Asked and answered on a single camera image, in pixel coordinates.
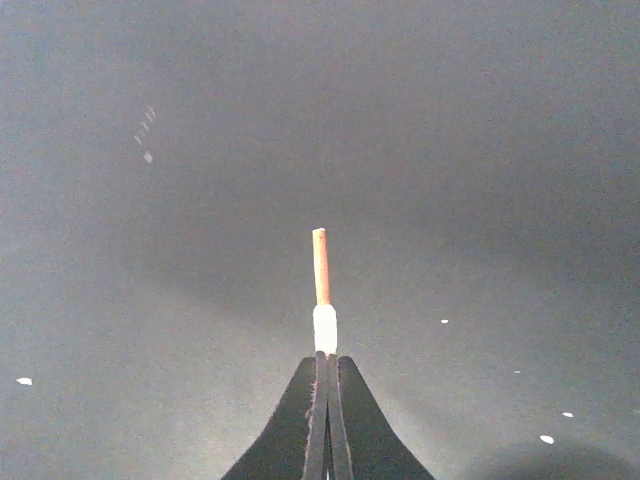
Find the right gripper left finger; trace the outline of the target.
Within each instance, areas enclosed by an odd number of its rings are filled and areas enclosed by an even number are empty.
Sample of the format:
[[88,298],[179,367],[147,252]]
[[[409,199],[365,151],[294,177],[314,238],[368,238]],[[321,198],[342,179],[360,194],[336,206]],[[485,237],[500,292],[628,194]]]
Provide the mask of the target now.
[[258,438],[225,473],[227,480],[326,477],[328,361],[305,357]]

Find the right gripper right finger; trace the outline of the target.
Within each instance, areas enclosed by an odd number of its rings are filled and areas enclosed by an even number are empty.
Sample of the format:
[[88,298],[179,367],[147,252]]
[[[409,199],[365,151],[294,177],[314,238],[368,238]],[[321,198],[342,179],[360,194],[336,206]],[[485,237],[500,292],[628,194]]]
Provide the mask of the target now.
[[355,361],[328,358],[327,479],[431,479],[400,440]]

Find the white shoelace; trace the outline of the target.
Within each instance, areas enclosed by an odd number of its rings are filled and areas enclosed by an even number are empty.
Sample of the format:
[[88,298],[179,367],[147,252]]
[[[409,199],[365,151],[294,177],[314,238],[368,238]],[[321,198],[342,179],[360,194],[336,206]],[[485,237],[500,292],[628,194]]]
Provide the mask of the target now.
[[312,231],[316,306],[313,309],[314,345],[326,355],[337,353],[337,313],[331,304],[326,230]]

